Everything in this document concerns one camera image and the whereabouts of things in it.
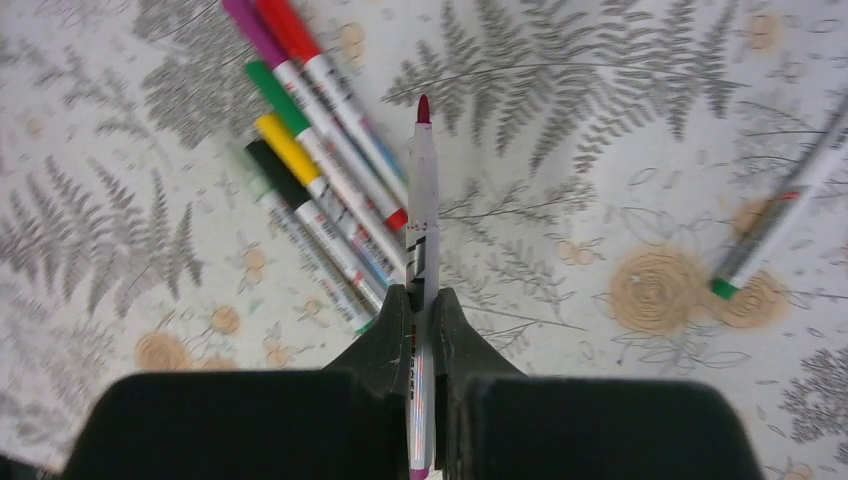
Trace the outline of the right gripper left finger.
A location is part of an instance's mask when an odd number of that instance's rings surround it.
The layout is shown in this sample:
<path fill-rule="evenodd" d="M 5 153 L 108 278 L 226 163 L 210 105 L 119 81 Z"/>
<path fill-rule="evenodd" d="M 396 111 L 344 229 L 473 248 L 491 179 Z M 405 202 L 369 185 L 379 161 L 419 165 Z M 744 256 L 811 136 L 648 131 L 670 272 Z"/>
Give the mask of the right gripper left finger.
<path fill-rule="evenodd" d="M 317 370 L 148 372 L 111 385 L 66 479 L 405 479 L 411 311 L 390 287 L 372 326 Z"/>

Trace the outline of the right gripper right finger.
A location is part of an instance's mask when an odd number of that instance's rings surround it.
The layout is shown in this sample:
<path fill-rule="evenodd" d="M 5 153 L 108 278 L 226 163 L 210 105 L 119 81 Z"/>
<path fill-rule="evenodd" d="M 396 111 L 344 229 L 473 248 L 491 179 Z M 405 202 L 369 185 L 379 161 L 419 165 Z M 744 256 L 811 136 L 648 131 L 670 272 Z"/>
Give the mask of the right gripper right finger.
<path fill-rule="evenodd" d="M 758 479 L 736 412 L 681 380 L 530 376 L 441 290 L 435 466 L 447 479 Z"/>

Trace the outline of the red cap marker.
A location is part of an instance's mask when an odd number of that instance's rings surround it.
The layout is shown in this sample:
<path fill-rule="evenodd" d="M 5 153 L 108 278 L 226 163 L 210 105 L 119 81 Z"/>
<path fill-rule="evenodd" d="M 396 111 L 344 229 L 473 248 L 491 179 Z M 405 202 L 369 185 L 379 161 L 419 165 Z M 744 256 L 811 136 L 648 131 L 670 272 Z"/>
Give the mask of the red cap marker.
<path fill-rule="evenodd" d="M 259 0 L 257 6 L 272 33 L 305 68 L 328 101 L 330 110 L 366 154 L 380 178 L 401 205 L 407 207 L 407 184 L 395 155 L 380 139 L 353 91 L 295 7 L 284 0 Z"/>

